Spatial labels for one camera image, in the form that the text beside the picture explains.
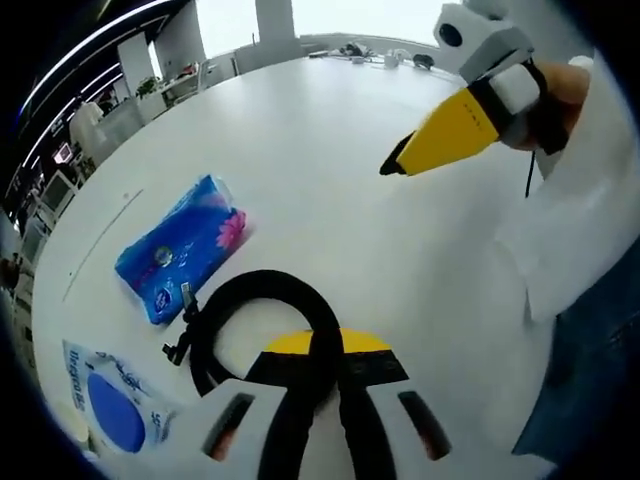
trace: white pillar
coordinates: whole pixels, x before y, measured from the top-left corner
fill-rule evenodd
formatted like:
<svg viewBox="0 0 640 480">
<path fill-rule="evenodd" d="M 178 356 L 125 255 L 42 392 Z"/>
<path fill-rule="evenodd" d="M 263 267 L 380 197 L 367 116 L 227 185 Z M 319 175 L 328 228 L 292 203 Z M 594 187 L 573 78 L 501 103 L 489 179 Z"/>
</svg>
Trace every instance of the white pillar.
<svg viewBox="0 0 640 480">
<path fill-rule="evenodd" d="M 296 37 L 291 0 L 255 0 L 260 42 L 280 42 Z"/>
<path fill-rule="evenodd" d="M 154 76 L 145 34 L 139 33 L 118 45 L 118 55 L 127 87 L 133 97 L 140 83 Z"/>
<path fill-rule="evenodd" d="M 195 0 L 187 3 L 165 25 L 155 40 L 155 46 L 160 69 L 167 79 L 178 75 L 191 63 L 206 60 Z"/>
</svg>

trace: tissue package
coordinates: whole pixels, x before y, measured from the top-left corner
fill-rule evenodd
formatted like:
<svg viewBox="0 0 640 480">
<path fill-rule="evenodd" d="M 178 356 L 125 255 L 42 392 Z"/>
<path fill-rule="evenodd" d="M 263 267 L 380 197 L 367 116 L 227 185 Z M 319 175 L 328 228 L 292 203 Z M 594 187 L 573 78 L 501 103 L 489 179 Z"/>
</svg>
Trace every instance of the tissue package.
<svg viewBox="0 0 640 480">
<path fill-rule="evenodd" d="M 125 249 L 116 272 L 142 299 L 154 325 L 182 310 L 180 286 L 196 292 L 231 254 L 245 226 L 211 176 L 200 180 L 160 224 Z"/>
<path fill-rule="evenodd" d="M 73 403 L 107 446 L 137 453 L 167 439 L 181 410 L 177 403 L 153 389 L 121 358 L 66 340 L 62 346 Z M 92 388 L 95 378 L 108 387 Z"/>
</svg>

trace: round table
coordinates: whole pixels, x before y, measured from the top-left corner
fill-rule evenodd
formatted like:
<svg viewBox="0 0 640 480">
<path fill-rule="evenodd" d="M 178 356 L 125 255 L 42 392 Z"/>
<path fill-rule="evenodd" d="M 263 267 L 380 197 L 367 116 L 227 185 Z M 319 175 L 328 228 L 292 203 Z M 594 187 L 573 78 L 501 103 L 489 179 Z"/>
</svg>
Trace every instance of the round table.
<svg viewBox="0 0 640 480">
<path fill-rule="evenodd" d="M 525 288 L 493 242 L 524 201 L 529 156 L 494 145 L 416 177 L 378 174 L 458 88 L 442 72 L 304 59 L 224 82 L 146 126 L 88 180 L 40 258 L 33 337 L 45 397 L 70 397 L 67 339 L 127 359 L 171 399 L 197 400 L 188 362 L 175 367 L 161 350 L 183 321 L 148 323 L 114 264 L 212 174 L 247 212 L 251 234 L 197 293 L 201 305 L 245 271 L 299 277 L 342 326 L 390 343 L 422 389 L 453 444 L 433 478 L 470 469 L 534 478 L 545 462 L 509 452 L 537 398 L 552 327 L 523 318 Z M 218 352 L 243 374 L 271 339 L 300 328 L 295 310 L 256 301 L 225 327 Z M 352 478 L 336 408 L 315 422 L 301 478 Z"/>
</svg>

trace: pink flower print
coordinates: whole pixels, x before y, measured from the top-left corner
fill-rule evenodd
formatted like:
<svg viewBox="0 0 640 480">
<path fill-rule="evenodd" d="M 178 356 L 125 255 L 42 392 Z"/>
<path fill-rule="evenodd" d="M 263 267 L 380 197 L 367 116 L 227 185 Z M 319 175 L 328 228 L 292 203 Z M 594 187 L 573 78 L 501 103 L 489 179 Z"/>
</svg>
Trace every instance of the pink flower print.
<svg viewBox="0 0 640 480">
<path fill-rule="evenodd" d="M 220 225 L 220 235 L 216 239 L 216 245 L 220 248 L 228 249 L 231 247 L 242 234 L 245 226 L 246 215 L 238 210 L 235 215 L 227 218 Z"/>
</svg>

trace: hand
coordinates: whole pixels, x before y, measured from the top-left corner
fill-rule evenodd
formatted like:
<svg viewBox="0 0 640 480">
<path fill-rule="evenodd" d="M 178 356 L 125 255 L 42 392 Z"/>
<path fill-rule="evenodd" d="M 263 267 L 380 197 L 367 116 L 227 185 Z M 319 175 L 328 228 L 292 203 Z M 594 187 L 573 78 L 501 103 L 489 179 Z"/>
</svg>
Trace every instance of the hand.
<svg viewBox="0 0 640 480">
<path fill-rule="evenodd" d="M 571 136 L 589 92 L 591 74 L 584 68 L 561 63 L 536 62 L 536 66 L 547 80 L 549 93 L 561 102 L 562 123 Z M 537 147 L 537 139 L 532 135 L 516 146 L 519 150 L 534 150 Z"/>
</svg>

